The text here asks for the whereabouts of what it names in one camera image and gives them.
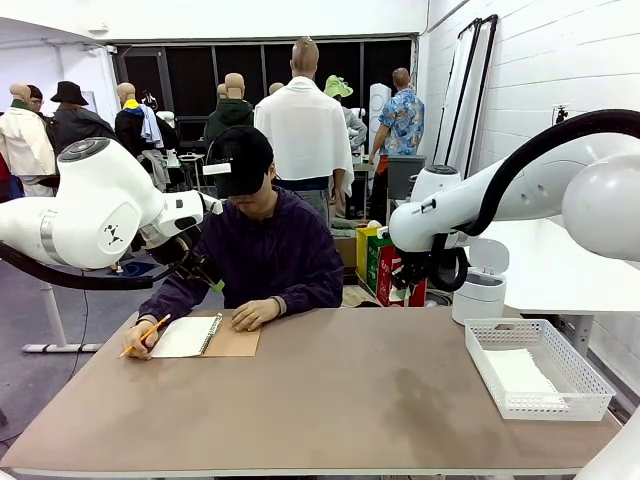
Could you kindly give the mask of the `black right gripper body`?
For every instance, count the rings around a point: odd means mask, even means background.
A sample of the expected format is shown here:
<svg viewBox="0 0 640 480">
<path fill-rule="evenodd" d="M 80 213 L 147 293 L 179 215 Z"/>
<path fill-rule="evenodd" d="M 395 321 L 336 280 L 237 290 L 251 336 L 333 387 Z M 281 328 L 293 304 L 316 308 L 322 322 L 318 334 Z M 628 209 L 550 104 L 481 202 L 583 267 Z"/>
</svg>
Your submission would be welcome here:
<svg viewBox="0 0 640 480">
<path fill-rule="evenodd" d="M 400 264 L 394 270 L 395 286 L 415 286 L 428 276 L 430 252 L 405 252 L 396 249 Z"/>
</svg>

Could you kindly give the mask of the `spiral notebook brown cover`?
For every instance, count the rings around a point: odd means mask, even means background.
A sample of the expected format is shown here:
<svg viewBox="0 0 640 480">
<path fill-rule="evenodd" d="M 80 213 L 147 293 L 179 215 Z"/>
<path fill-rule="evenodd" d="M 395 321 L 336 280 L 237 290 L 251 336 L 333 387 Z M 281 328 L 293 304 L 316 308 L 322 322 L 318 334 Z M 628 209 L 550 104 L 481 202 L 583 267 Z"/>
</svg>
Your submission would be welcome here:
<svg viewBox="0 0 640 480">
<path fill-rule="evenodd" d="M 173 321 L 151 350 L 152 358 L 253 357 L 261 331 L 236 331 L 223 312 Z"/>
</svg>

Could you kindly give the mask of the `yellow pencil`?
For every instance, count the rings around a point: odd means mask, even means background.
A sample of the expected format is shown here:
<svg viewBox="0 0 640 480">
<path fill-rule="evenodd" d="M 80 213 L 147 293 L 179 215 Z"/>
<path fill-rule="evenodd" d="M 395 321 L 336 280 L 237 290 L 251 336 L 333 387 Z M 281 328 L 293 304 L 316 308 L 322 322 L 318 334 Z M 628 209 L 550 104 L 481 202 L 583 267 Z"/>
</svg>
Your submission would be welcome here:
<svg viewBox="0 0 640 480">
<path fill-rule="evenodd" d="M 170 317 L 171 317 L 171 315 L 170 315 L 170 314 L 168 314 L 168 315 L 165 315 L 161 320 L 155 321 L 155 322 L 156 322 L 156 328 L 157 328 L 157 329 L 159 329 L 159 328 L 163 327 L 163 326 L 168 322 L 168 320 L 170 319 Z M 151 319 L 150 319 L 150 318 L 146 318 L 146 317 L 144 317 L 144 318 L 142 318 L 141 320 L 143 320 L 143 319 L 147 319 L 147 320 L 151 321 Z"/>
</svg>

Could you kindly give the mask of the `white paper sheet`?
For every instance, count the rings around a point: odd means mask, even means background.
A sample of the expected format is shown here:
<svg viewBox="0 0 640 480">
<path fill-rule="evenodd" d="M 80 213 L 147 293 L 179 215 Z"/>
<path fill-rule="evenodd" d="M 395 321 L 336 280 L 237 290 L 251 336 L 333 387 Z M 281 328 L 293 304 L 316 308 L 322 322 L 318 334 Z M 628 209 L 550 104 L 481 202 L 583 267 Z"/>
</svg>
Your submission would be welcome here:
<svg viewBox="0 0 640 480">
<path fill-rule="evenodd" d="M 507 392 L 541 393 L 544 403 L 564 404 L 559 392 L 535 364 L 528 349 L 487 350 L 485 354 Z"/>
</svg>

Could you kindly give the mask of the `person's right hand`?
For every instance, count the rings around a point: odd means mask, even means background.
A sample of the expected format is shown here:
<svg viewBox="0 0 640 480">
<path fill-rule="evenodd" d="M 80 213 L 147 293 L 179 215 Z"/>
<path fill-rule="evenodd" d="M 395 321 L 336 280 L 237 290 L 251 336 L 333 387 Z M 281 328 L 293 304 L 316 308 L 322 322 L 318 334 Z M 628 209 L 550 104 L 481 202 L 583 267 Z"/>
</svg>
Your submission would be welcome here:
<svg viewBox="0 0 640 480">
<path fill-rule="evenodd" d="M 155 321 L 140 320 L 131 327 L 124 337 L 124 351 L 120 357 L 133 357 L 148 360 L 151 358 L 151 349 L 159 338 Z"/>
</svg>

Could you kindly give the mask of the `person in dark jacket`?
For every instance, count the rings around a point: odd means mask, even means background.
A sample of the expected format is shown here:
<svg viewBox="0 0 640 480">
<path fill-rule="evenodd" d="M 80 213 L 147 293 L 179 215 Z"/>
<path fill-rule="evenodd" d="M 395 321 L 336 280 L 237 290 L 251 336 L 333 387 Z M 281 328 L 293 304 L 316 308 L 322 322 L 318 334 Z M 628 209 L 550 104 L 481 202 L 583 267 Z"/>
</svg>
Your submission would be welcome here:
<svg viewBox="0 0 640 480">
<path fill-rule="evenodd" d="M 222 212 L 200 226 L 194 251 L 218 266 L 232 312 L 296 285 L 343 287 L 343 262 L 326 223 L 298 195 L 274 185 L 274 173 L 273 161 L 257 193 L 223 199 Z"/>
</svg>

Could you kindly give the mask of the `grey hanging garment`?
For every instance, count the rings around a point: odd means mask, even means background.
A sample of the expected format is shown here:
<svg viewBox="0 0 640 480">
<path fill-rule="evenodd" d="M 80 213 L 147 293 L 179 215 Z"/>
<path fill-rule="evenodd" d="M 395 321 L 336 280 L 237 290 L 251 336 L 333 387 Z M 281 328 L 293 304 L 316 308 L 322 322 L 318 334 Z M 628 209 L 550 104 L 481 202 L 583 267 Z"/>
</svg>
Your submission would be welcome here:
<svg viewBox="0 0 640 480">
<path fill-rule="evenodd" d="M 171 183 L 167 161 L 159 150 L 143 150 L 137 156 L 139 163 L 149 174 L 154 186 L 161 192 L 165 192 Z"/>
</svg>

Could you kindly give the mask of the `white background work table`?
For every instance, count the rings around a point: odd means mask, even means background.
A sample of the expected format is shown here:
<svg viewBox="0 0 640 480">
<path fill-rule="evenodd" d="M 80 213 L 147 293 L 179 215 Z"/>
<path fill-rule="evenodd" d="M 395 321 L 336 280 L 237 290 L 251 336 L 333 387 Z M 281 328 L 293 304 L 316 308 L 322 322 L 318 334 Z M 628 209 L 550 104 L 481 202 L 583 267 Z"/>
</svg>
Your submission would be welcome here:
<svg viewBox="0 0 640 480">
<path fill-rule="evenodd" d="M 170 183 L 167 189 L 170 192 L 201 191 L 200 173 L 203 158 L 202 154 L 176 155 L 173 151 L 168 151 L 166 160 Z"/>
</svg>

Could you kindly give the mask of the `black cap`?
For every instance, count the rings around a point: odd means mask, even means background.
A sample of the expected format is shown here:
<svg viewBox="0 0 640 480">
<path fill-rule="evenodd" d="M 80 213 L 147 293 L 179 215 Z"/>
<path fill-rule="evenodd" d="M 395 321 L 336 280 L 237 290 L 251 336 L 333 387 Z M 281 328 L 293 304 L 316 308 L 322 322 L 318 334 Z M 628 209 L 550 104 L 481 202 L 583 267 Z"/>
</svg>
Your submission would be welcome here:
<svg viewBox="0 0 640 480">
<path fill-rule="evenodd" d="M 232 172 L 212 175 L 220 198 L 253 195 L 264 182 L 274 161 L 268 139 L 256 128 L 237 125 L 221 133 L 210 145 L 211 164 L 229 162 Z"/>
</svg>

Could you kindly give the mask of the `large white side table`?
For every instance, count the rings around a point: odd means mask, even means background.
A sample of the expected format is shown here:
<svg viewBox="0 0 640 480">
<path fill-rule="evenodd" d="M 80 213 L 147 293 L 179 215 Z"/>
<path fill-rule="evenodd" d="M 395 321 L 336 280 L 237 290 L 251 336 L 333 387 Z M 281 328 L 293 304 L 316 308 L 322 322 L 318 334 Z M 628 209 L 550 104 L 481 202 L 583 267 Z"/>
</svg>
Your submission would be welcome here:
<svg viewBox="0 0 640 480">
<path fill-rule="evenodd" d="M 548 219 L 493 222 L 480 235 L 509 252 L 505 304 L 526 314 L 565 317 L 573 347 L 586 355 L 598 315 L 634 317 L 637 332 L 623 336 L 640 347 L 640 269 L 595 255 Z"/>
</svg>

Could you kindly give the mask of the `mannequin with yellow scarf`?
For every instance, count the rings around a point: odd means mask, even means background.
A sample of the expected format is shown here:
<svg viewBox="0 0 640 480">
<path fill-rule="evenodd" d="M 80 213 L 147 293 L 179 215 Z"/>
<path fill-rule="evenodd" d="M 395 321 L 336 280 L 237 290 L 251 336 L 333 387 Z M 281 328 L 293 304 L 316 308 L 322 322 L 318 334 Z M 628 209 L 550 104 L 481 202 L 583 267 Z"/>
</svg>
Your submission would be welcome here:
<svg viewBox="0 0 640 480">
<path fill-rule="evenodd" d="M 120 83 L 116 93 L 121 103 L 115 118 L 115 133 L 120 143 L 134 157 L 145 150 L 163 149 L 160 120 L 150 107 L 137 101 L 135 87 L 131 83 Z"/>
</svg>

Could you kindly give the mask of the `white perforated plastic basket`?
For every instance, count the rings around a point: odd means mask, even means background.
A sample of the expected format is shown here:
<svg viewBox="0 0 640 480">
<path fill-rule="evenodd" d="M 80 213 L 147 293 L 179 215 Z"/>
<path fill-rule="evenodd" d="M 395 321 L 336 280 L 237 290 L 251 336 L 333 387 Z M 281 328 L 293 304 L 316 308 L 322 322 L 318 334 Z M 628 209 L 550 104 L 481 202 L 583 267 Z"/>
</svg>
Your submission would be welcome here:
<svg viewBox="0 0 640 480">
<path fill-rule="evenodd" d="M 501 416 L 508 420 L 599 421 L 613 388 L 546 320 L 475 319 L 465 322 L 466 348 Z M 487 350 L 528 349 L 553 383 L 563 405 L 547 404 L 541 393 L 511 393 L 503 387 Z"/>
</svg>

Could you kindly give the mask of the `mannequin with lime green hat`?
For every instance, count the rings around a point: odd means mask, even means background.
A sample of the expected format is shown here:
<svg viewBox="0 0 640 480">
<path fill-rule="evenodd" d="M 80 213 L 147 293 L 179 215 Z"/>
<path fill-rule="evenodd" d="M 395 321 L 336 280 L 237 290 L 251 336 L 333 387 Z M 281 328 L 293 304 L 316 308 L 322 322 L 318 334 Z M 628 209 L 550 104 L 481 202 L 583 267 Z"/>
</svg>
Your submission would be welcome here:
<svg viewBox="0 0 640 480">
<path fill-rule="evenodd" d="M 324 93 L 342 103 L 344 98 L 353 94 L 353 88 L 342 77 L 330 75 L 325 82 Z M 351 154 L 354 156 L 359 155 L 361 147 L 366 140 L 367 126 L 351 109 L 343 106 L 342 110 L 347 125 Z"/>
</svg>

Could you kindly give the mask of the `mannequin in cream coat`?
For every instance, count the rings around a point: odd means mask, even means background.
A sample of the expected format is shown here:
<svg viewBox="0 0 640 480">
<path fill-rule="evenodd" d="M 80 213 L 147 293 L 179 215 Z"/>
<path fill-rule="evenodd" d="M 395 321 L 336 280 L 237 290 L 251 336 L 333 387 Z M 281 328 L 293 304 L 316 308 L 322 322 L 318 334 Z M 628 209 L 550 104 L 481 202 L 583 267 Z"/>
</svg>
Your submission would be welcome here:
<svg viewBox="0 0 640 480">
<path fill-rule="evenodd" d="M 0 154 L 26 197 L 54 197 L 56 160 L 45 122 L 29 104 L 25 84 L 10 86 L 12 102 L 0 116 Z"/>
</svg>

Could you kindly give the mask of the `white desk leg frame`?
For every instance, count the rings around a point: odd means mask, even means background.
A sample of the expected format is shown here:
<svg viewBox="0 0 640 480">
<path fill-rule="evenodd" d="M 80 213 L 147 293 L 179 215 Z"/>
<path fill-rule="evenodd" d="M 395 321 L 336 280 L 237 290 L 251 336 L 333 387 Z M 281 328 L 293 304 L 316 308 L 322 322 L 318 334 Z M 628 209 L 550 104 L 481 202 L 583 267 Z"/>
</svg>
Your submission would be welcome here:
<svg viewBox="0 0 640 480">
<path fill-rule="evenodd" d="M 54 341 L 48 344 L 25 344 L 22 352 L 26 354 L 79 354 L 96 353 L 102 347 L 102 343 L 69 343 L 66 339 L 61 317 L 56 303 L 52 286 L 44 281 L 40 282 L 40 291 L 43 295 L 47 319 L 53 333 Z"/>
</svg>

